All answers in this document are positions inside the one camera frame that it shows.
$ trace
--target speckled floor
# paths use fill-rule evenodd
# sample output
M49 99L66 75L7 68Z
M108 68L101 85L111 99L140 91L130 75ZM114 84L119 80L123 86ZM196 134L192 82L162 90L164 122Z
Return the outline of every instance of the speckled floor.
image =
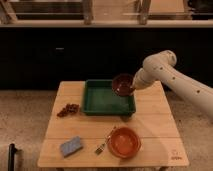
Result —
M39 169L37 160L47 129L56 91L0 91L0 171L7 170L8 146L22 149L16 155L15 170ZM169 171L213 170L213 124L209 118L172 92L166 92L183 139L190 166ZM86 171L144 171L155 169L86 169Z

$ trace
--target sponge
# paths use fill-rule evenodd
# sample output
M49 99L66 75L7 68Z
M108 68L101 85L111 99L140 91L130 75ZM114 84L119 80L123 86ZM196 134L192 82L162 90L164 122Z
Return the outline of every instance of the sponge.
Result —
M83 148L80 137L76 136L71 140L61 144L60 150L64 157L69 156L70 154Z

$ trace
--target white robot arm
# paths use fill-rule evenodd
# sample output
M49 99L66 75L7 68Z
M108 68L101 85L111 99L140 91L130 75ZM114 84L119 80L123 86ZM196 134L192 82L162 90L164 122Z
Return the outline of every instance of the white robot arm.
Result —
M169 50L145 58L143 68L134 76L133 88L144 89L158 79L213 119L213 89L175 70L176 62L176 55Z

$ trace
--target terracotta bowl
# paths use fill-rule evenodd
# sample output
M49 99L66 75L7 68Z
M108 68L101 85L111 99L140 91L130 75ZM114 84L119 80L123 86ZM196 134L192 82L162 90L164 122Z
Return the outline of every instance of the terracotta bowl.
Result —
M131 87L133 81L133 76L130 74L120 74L117 75L112 80L112 90L119 96L129 96L132 95L134 89Z
M128 127L116 128L107 144L110 152L120 158L134 157L141 147L140 138Z

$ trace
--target plastic tray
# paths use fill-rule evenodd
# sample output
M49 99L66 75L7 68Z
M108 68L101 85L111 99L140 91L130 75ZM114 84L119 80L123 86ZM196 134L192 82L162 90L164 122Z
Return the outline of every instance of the plastic tray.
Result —
M82 112L86 115L131 116L135 111L134 95L120 97L112 90L112 80L85 82Z

